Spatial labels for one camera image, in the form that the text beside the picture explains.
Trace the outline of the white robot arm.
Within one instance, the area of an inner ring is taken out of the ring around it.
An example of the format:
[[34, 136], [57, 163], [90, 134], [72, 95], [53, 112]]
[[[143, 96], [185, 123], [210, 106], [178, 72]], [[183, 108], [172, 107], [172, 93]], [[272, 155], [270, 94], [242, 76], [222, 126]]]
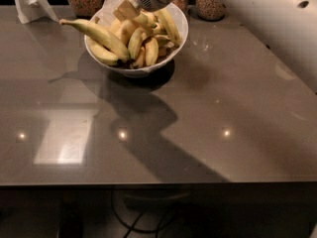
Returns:
[[[128, 0], [154, 12], [174, 0]], [[317, 0], [217, 0], [317, 92]]]

